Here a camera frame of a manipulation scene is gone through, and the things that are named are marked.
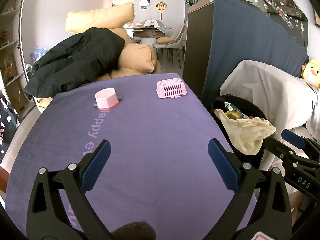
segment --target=pink plastic basket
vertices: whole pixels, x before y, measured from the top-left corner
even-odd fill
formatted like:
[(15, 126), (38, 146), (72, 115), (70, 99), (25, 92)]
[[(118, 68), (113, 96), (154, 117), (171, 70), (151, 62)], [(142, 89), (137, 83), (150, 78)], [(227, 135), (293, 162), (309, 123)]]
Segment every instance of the pink plastic basket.
[(156, 91), (159, 98), (177, 98), (187, 94), (186, 86), (180, 78), (159, 81)]

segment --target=purple tablecloth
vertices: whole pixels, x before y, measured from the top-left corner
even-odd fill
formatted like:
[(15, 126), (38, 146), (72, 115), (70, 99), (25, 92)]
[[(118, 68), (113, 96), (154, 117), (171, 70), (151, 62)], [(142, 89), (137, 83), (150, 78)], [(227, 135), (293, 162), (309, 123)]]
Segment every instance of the purple tablecloth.
[[(158, 240), (201, 240), (233, 197), (208, 155), (208, 142), (217, 138), (231, 149), (188, 87), (181, 98), (158, 98), (157, 81), (174, 77), (178, 75), (115, 78), (58, 94), (30, 131), (10, 174), (5, 207), (18, 228), (25, 233), (37, 171), (64, 169), (79, 162), (92, 144), (95, 149), (107, 139), (111, 156), (86, 193), (107, 228), (145, 220)], [(105, 113), (93, 107), (95, 93), (103, 88), (115, 88), (122, 97)], [(79, 228), (65, 195), (62, 199)], [(254, 204), (253, 198), (242, 226)]]

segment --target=pink hexagonal container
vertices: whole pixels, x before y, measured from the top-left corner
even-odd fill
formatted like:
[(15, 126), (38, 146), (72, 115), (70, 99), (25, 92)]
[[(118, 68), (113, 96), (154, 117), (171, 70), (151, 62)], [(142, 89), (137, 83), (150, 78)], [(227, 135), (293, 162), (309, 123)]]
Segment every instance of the pink hexagonal container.
[(97, 92), (96, 102), (99, 110), (110, 110), (119, 104), (114, 88), (105, 88)]

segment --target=gray chair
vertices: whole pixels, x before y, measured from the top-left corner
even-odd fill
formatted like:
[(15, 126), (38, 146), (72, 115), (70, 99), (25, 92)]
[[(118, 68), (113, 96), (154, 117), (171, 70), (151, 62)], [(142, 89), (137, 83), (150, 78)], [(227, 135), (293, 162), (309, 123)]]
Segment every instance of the gray chair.
[(138, 39), (138, 38), (135, 39), (135, 38), (131, 38), (131, 37), (130, 37), (130, 39), (131, 39), (131, 41), (132, 41), (133, 44), (139, 44), (139, 43), (141, 43), (141, 39)]
[(180, 39), (175, 42), (175, 43), (170, 43), (167, 46), (167, 49), (169, 51), (169, 60), (170, 57), (172, 57), (172, 62), (173, 62), (173, 50), (175, 50), (177, 52), (177, 58), (178, 58), (178, 62), (179, 62), (179, 68), (181, 68), (181, 63), (180, 63), (180, 57), (179, 57), (179, 49), (182, 46), (182, 41), (183, 41), (183, 33), (181, 33), (180, 35)]
[(175, 27), (172, 35), (170, 36), (170, 38), (173, 39), (174, 41), (171, 41), (168, 44), (159, 44), (157, 42), (152, 44), (152, 47), (154, 47), (156, 49), (157, 59), (158, 59), (158, 51), (159, 51), (159, 49), (161, 49), (161, 51), (163, 53), (163, 49), (167, 49), (167, 46), (169, 44), (177, 43), (180, 40), (181, 36), (182, 36), (184, 28), (185, 28), (185, 24), (184, 23), (178, 24)]

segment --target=figurine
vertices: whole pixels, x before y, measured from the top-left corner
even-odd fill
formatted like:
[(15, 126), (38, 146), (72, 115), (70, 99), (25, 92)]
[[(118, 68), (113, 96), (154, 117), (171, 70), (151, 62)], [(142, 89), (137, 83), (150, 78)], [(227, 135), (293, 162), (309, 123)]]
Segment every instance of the figurine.
[(21, 89), (19, 89), (18, 100), (15, 98), (12, 100), (20, 106), (19, 111), (21, 112), (24, 109), (24, 106), (21, 105)]
[(302, 78), (314, 88), (319, 88), (320, 85), (320, 61), (312, 59), (306, 65), (302, 65)]
[(4, 82), (7, 84), (8, 82), (10, 82), (10, 80), (12, 78), (14, 78), (13, 74), (12, 74), (12, 70), (13, 70), (13, 62), (10, 61), (7, 63), (7, 60), (4, 59)]
[(10, 6), (8, 7), (8, 12), (14, 11), (15, 9), (16, 9), (16, 8), (15, 8), (14, 6), (10, 5)]
[(5, 45), (8, 45), (8, 43), (9, 43), (9, 31), (2, 30), (0, 32), (0, 47), (4, 47)]

